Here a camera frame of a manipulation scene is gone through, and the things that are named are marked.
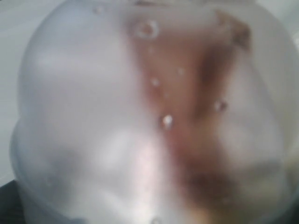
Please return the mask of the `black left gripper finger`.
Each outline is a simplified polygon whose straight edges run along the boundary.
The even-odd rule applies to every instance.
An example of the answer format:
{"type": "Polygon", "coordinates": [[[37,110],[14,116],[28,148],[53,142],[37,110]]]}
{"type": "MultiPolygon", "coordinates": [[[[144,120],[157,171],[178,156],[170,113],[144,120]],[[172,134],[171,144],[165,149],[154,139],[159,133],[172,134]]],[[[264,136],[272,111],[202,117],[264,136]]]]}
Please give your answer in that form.
{"type": "Polygon", "coordinates": [[[0,188],[0,222],[2,224],[36,224],[36,195],[19,181],[0,188]]]}

